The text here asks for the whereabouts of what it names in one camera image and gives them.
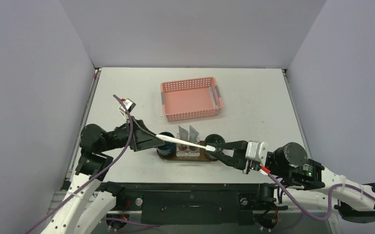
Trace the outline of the white toothbrush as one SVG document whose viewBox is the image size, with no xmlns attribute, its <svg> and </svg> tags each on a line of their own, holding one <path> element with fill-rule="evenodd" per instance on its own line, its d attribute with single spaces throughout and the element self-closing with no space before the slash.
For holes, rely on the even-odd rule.
<svg viewBox="0 0 375 234">
<path fill-rule="evenodd" d="M 174 138 L 174 137 L 166 136 L 166 135 L 161 135 L 161 134 L 157 134 L 156 138 L 161 139 L 161 140 L 166 141 L 166 142 L 175 143 L 175 144 L 197 147 L 197 148 L 200 148 L 200 149 L 204 149 L 205 151 L 208 151 L 208 152 L 216 152 L 216 147 L 211 146 L 211 145 L 203 146 L 203 145 L 191 143 L 191 142 L 188 142 L 188 141 L 184 141 L 184 140 L 181 140 L 181 139 L 178 139 L 178 138 Z"/>
</svg>

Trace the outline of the light blue toothbrush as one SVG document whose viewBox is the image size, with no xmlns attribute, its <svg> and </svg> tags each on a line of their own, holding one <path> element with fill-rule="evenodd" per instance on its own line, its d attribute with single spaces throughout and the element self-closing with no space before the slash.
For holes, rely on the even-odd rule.
<svg viewBox="0 0 375 234">
<path fill-rule="evenodd" d="M 210 95 L 211 95 L 212 103 L 213 103 L 214 107 L 217 109 L 218 105 L 217 105 L 217 102 L 216 102 L 216 97 L 215 97 L 212 86 L 209 86 L 209 92 L 210 92 Z"/>
</svg>

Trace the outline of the dark cap toothpaste tube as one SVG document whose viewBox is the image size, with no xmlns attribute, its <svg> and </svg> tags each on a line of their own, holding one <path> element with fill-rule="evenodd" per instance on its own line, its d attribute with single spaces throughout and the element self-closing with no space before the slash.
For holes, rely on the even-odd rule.
<svg viewBox="0 0 375 234">
<path fill-rule="evenodd" d="M 189 139 L 188 139 L 188 141 L 190 143 L 199 144 L 199 132 L 191 125 L 189 126 Z M 199 148 L 196 147 L 196 146 L 189 146 L 189 150 L 190 150 L 190 152 L 193 152 L 193 153 L 199 152 Z"/>
</svg>

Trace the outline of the dark blue mug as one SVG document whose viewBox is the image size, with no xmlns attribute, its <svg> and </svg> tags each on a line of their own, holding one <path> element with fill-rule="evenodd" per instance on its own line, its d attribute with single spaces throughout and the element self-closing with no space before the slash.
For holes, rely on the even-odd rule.
<svg viewBox="0 0 375 234">
<path fill-rule="evenodd" d="M 163 157 L 170 157 L 176 152 L 176 144 L 166 141 L 163 146 L 157 147 L 157 153 Z"/>
</svg>

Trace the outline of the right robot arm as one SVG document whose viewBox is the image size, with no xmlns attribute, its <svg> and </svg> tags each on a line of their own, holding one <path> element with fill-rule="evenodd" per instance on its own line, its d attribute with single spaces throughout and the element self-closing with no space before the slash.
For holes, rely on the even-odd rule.
<svg viewBox="0 0 375 234">
<path fill-rule="evenodd" d="M 337 213 L 353 223 L 375 222 L 375 183 L 356 183 L 332 172 L 310 159 L 298 143 L 270 152 L 265 142 L 242 140 L 211 143 L 204 150 L 226 166 L 245 174 L 254 170 L 272 180 L 256 195 L 239 197 L 244 209 L 268 212 L 294 206 L 318 221 Z"/>
</svg>

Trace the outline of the dark green mug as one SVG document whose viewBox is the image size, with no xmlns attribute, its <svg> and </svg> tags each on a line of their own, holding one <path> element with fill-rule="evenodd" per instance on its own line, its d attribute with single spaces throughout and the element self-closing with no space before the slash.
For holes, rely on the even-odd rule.
<svg viewBox="0 0 375 234">
<path fill-rule="evenodd" d="M 208 135 L 205 140 L 204 140 L 205 144 L 206 145 L 209 145 L 209 144 L 222 144 L 222 143 L 225 143 L 225 139 L 221 136 L 221 135 L 218 135 L 218 134 L 210 134 Z M 211 161 L 218 161 L 218 159 L 208 153 L 204 153 L 204 155 Z"/>
</svg>

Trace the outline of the brown oval wooden tray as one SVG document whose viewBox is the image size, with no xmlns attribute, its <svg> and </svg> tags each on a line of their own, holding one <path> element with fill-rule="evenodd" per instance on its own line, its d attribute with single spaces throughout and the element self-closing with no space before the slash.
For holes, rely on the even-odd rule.
<svg viewBox="0 0 375 234">
<path fill-rule="evenodd" d="M 157 151 L 157 155 L 163 159 L 168 161 L 191 161 L 191 162 L 216 162 L 218 159 L 209 158 L 203 149 L 199 150 L 199 156 L 197 157 L 178 157 L 176 153 L 173 153 L 171 156 L 163 156 Z"/>
</svg>

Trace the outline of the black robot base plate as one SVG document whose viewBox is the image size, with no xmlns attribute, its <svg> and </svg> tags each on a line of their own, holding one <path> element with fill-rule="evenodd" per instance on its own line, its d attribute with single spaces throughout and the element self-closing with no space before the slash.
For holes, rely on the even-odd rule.
<svg viewBox="0 0 375 234">
<path fill-rule="evenodd" d="M 255 215 L 277 208 L 276 186 L 268 183 L 189 184 L 103 182 L 97 192 L 111 192 L 109 215 L 140 218 L 155 225 L 253 225 Z"/>
</svg>

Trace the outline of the pink perforated plastic basket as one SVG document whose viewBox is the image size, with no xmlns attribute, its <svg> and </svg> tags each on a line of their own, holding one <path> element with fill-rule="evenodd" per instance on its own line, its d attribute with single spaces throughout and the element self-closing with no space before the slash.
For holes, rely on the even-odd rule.
<svg viewBox="0 0 375 234">
<path fill-rule="evenodd" d="M 209 86 L 212 86 L 218 108 L 212 103 Z M 160 84 L 164 93 L 163 113 L 168 122 L 218 116 L 223 102 L 214 77 L 168 81 Z"/>
</svg>

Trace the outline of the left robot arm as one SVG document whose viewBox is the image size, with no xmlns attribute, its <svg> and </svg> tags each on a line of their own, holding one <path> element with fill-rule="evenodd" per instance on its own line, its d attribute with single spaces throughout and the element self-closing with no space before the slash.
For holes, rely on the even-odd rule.
<svg viewBox="0 0 375 234">
<path fill-rule="evenodd" d="M 135 152 L 161 147 L 165 142 L 132 117 L 107 132 L 96 124 L 85 126 L 80 134 L 81 156 L 60 207 L 53 210 L 44 234 L 89 234 L 112 208 L 126 203 L 123 188 L 107 182 L 93 202 L 90 198 L 102 184 L 114 159 L 106 151 L 131 149 Z"/>
</svg>

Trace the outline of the red cap toothpaste tube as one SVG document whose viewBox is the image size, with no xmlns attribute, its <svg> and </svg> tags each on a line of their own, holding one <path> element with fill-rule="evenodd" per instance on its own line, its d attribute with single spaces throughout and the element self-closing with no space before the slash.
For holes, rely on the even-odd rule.
<svg viewBox="0 0 375 234">
<path fill-rule="evenodd" d="M 188 141 L 189 140 L 189 132 L 182 128 L 182 127 L 178 127 L 178 130 L 179 130 L 179 139 L 182 140 L 182 141 Z M 189 146 L 185 145 L 185 144 L 180 144 L 179 145 L 179 150 L 184 152 L 188 149 Z"/>
</svg>

